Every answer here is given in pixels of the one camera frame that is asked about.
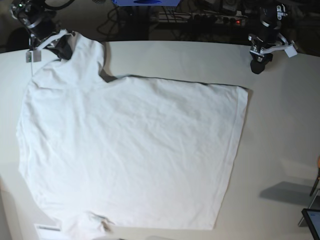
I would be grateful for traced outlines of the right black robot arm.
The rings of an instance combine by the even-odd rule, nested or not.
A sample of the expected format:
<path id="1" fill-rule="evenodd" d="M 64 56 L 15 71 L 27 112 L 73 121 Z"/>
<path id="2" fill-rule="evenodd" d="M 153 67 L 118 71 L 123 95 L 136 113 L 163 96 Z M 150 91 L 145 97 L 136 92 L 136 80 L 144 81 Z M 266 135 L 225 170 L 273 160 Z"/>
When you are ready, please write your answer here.
<path id="1" fill-rule="evenodd" d="M 10 12 L 18 20 L 29 35 L 29 50 L 41 52 L 47 49 L 59 59 L 70 60 L 73 51 L 69 44 L 72 31 L 63 29 L 58 22 L 54 22 L 57 11 L 63 10 L 73 3 L 72 0 L 60 5 L 51 6 L 44 0 L 14 0 L 10 5 Z"/>

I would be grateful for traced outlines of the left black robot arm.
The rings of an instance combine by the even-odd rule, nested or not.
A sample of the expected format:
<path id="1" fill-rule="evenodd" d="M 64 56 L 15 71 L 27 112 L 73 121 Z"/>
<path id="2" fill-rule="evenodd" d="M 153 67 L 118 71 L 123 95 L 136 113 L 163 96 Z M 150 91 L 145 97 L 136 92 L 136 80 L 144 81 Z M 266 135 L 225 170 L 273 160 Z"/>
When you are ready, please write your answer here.
<path id="1" fill-rule="evenodd" d="M 257 35 L 248 35 L 252 57 L 250 68 L 257 75 L 273 60 L 273 52 L 284 50 L 288 45 L 288 41 L 280 33 L 282 19 L 288 15 L 285 5 L 276 0 L 265 1 L 259 12 L 261 28 Z"/>

